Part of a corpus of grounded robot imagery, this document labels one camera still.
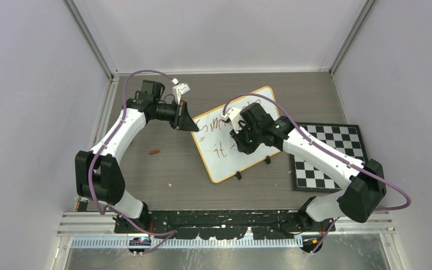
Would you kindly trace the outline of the yellow framed whiteboard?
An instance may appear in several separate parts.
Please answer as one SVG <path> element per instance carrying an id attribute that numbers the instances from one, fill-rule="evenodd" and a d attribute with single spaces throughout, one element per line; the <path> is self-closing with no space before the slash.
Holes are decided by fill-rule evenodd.
<path id="1" fill-rule="evenodd" d="M 232 125 L 224 123 L 221 115 L 224 105 L 220 105 L 193 118 L 199 127 L 192 137 L 205 165 L 210 180 L 220 183 L 238 172 L 265 161 L 266 157 L 278 154 L 280 150 L 261 144 L 250 154 L 238 152 L 236 142 L 231 138 Z"/>

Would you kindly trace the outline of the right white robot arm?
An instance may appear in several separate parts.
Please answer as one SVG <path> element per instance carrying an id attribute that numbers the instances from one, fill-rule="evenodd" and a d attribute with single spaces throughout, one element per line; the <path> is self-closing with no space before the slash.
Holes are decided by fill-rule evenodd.
<path id="1" fill-rule="evenodd" d="M 275 147 L 312 164 L 340 187 L 336 193 L 309 198 L 296 212 L 296 222 L 303 231 L 312 231 L 321 222 L 337 217 L 364 223 L 386 195 L 386 185 L 377 180 L 383 174 L 380 163 L 346 156 L 287 116 L 274 119 L 259 103 L 244 109 L 231 108 L 222 119 L 232 124 L 229 135 L 239 152 L 250 155 L 260 145 Z"/>

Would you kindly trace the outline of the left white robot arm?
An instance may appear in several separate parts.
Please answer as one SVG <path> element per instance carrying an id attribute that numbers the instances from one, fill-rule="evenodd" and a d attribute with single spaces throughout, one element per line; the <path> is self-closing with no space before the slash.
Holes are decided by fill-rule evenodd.
<path id="1" fill-rule="evenodd" d="M 181 99 L 189 86 L 176 79 L 173 83 L 174 99 L 167 103 L 162 98 L 164 85 L 144 80 L 135 97 L 126 100 L 117 121 L 103 139 L 89 151 L 79 151 L 75 157 L 77 194 L 100 207 L 108 206 L 119 215 L 119 222 L 137 233 L 149 228 L 151 218 L 147 204 L 126 190 L 120 162 L 127 148 L 151 120 L 168 122 L 178 131 L 199 130 L 189 115 L 187 102 Z"/>

